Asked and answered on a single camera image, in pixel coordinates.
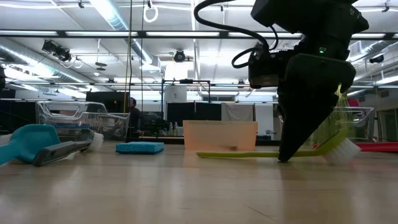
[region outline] metal frame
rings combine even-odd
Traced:
[[[56,32],[57,35],[50,35],[50,34],[7,34],[6,32],[9,31],[21,31],[21,32],[29,32],[29,31],[36,31],[36,32]],[[84,32],[87,35],[73,35],[68,34],[67,32]],[[230,31],[225,30],[132,30],[134,34],[134,38],[138,39],[254,39],[251,36],[233,36],[230,35]],[[184,32],[191,35],[147,35],[148,32],[156,32],[158,34],[161,33],[179,33]],[[219,35],[203,35],[204,33],[214,33],[217,32]],[[266,39],[275,39],[272,32],[268,31],[255,31],[262,34],[269,34],[269,37],[265,37]],[[278,34],[290,34],[288,32],[278,32]],[[398,33],[396,32],[378,32],[378,33],[361,33],[361,34],[385,34],[384,37],[353,37],[352,40],[398,40]],[[73,39],[126,39],[128,38],[128,31],[125,30],[15,30],[15,29],[4,29],[0,30],[0,37],[41,37],[41,38],[73,38]],[[301,40],[301,36],[291,36],[291,37],[282,37],[280,36],[280,40]]]
[[[160,107],[162,108],[161,109],[161,115],[162,115],[162,118],[164,118],[164,110],[163,110],[163,105],[164,105],[164,96],[163,96],[163,94],[164,94],[164,83],[166,83],[166,82],[172,82],[172,84],[171,84],[171,86],[174,86],[175,84],[175,82],[180,82],[180,80],[162,80],[162,88],[161,88],[161,90],[160,90],[160,97],[161,97],[161,99],[160,99]],[[211,87],[211,83],[210,83],[210,80],[192,80],[192,82],[197,82],[197,83],[207,83],[208,84],[208,86],[209,86],[209,89],[208,89],[208,92],[209,92],[209,103],[211,103],[211,101],[210,101],[210,93],[211,93],[211,90],[210,90],[210,87]]]

